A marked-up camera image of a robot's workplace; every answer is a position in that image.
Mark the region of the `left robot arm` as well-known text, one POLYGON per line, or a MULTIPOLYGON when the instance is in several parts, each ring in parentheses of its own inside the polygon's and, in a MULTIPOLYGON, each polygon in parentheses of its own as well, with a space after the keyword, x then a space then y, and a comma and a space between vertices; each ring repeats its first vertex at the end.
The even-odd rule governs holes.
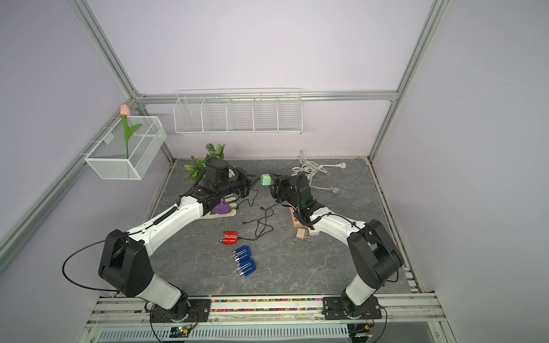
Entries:
POLYGON ((138 297, 167 312, 175 322, 189 317, 188 295, 158 276, 150 257, 188 224, 209 214, 231 194, 245 198, 259 177, 223 159, 209 161, 178 202, 128 231, 114 230, 103 246, 98 275, 127 297, 138 297))

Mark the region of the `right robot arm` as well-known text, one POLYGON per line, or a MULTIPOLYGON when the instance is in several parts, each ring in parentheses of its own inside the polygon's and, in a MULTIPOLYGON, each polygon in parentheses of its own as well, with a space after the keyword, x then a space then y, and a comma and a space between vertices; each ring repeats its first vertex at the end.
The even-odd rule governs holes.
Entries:
POLYGON ((342 292, 336 313, 357 318, 366 312, 370 298, 387 282, 396 282, 404 259, 383 224, 352 220, 315 200, 305 173, 290 176, 265 174, 261 183, 270 189, 272 198, 293 209, 300 224, 312 232, 330 235, 345 244, 355 266, 356 275, 342 292))

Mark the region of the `red electric shaver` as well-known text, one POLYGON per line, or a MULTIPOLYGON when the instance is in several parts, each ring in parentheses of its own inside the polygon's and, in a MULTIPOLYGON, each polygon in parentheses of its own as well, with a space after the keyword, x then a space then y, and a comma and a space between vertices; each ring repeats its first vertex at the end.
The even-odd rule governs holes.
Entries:
POLYGON ((221 236, 221 243, 225 245, 234 245, 237 244, 239 240, 239 235, 236 232, 223 232, 221 236))

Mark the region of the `green charger cube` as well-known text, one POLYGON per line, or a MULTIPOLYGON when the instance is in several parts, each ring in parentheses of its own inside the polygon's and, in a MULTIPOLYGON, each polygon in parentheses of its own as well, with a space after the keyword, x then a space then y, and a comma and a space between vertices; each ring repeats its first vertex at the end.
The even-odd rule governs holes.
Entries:
POLYGON ((261 175, 261 184, 262 186, 271 186, 274 181, 271 174, 262 174, 261 175))

